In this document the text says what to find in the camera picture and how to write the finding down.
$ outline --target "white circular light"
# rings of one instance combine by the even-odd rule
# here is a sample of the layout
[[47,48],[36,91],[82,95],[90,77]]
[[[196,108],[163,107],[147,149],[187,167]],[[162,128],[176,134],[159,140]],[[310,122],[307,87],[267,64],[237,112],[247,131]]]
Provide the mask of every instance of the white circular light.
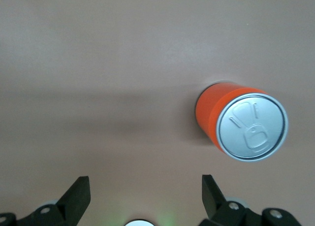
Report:
[[134,220],[134,221],[129,222],[125,226],[154,226],[154,225],[146,220]]

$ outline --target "orange can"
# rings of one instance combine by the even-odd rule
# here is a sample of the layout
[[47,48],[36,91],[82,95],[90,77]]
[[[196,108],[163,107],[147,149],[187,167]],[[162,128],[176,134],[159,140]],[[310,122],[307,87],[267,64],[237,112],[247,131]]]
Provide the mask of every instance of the orange can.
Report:
[[265,91],[234,83],[216,83],[199,97],[199,126],[223,152],[240,161],[258,161],[275,153],[288,131],[284,107]]

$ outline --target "screw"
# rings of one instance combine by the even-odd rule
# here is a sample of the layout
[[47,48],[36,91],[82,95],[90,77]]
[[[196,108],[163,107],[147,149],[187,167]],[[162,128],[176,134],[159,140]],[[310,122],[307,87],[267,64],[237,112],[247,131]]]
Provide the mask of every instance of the screw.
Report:
[[50,208],[49,207],[45,207],[45,208],[43,208],[41,211],[40,211],[40,213],[41,214],[46,214],[46,213],[48,213],[50,211]]
[[0,217],[0,223],[3,223],[6,221],[6,217]]
[[271,210],[270,214],[273,217],[277,218],[277,219],[281,219],[282,218],[282,214],[278,210]]
[[235,202],[231,202],[228,205],[232,210],[238,210],[240,207]]

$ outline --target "can rim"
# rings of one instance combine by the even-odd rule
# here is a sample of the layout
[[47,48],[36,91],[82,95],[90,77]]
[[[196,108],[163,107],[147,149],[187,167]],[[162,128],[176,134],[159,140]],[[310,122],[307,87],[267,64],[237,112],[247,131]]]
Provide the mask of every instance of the can rim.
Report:
[[[225,115],[226,111],[233,105],[235,104],[236,102],[240,101],[240,100],[243,100],[245,98],[251,98],[251,97],[261,97],[261,98],[265,98],[269,101],[271,101],[272,103],[274,103],[280,110],[281,114],[282,114],[282,117],[283,117],[283,129],[282,129],[282,132],[281,132],[281,135],[278,139],[278,142],[269,150],[267,151],[266,153],[262,154],[262,155],[258,155],[258,156],[255,156],[255,157],[239,157],[239,156],[236,156],[232,153],[230,153],[226,147],[223,145],[223,142],[221,140],[221,137],[219,135],[220,133],[220,126],[221,126],[221,121],[222,121],[222,118],[223,116]],[[241,95],[239,97],[236,97],[235,99],[233,99],[232,101],[230,101],[225,107],[224,109],[221,111],[219,117],[218,117],[218,120],[217,120],[217,126],[216,126],[216,135],[217,135],[217,140],[218,140],[218,143],[221,147],[221,149],[230,157],[232,157],[233,159],[236,159],[238,161],[243,161],[243,162],[254,162],[254,161],[260,161],[260,160],[263,160],[269,156],[271,156],[272,154],[274,154],[277,150],[279,150],[279,148],[282,146],[282,144],[284,143],[284,140],[287,136],[287,133],[288,133],[288,117],[287,117],[287,113],[284,109],[284,107],[280,104],[279,101],[277,101],[276,99],[274,99],[273,97],[267,95],[267,94],[263,94],[263,93],[248,93],[248,94],[244,94],[244,95]]]

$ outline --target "can lid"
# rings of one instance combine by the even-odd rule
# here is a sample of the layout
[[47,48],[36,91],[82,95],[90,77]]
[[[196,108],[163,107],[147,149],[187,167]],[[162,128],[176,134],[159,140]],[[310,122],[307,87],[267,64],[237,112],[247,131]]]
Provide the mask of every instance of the can lid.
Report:
[[288,131],[287,114],[273,97],[250,93],[232,100],[217,122],[223,151],[240,161],[262,160],[276,152]]

